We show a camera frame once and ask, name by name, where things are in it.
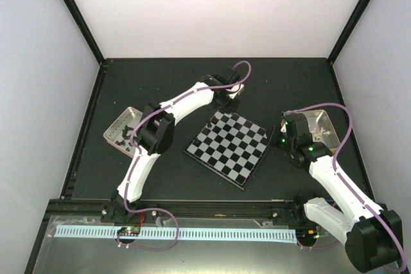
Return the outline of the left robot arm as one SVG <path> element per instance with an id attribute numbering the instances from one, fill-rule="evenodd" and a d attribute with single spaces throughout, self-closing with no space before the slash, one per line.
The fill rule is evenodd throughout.
<path id="1" fill-rule="evenodd" d="M 137 217 L 144 183 L 155 161 L 173 143 L 175 127 L 186 116 L 206 105 L 233 112 L 244 81 L 234 73 L 228 80 L 219 75 L 206 75 L 194 86 L 173 99 L 149 103 L 131 133 L 135 148 L 127 173 L 112 195 L 115 214 L 124 222 Z"/>

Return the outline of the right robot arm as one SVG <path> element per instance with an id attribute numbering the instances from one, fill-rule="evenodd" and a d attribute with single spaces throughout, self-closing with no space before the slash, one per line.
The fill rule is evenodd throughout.
<path id="1" fill-rule="evenodd" d="M 396 271 L 407 267 L 403 249 L 402 221 L 394 210 L 372 201 L 339 166 L 336 155 L 324 142 L 314 141 L 302 112 L 285 112 L 274 128 L 272 145 L 314 178 L 332 197 L 331 205 L 314 194 L 299 195 L 292 206 L 293 220 L 310 221 L 325 228 L 343 246 L 351 264 L 367 273 L 393 262 Z"/>

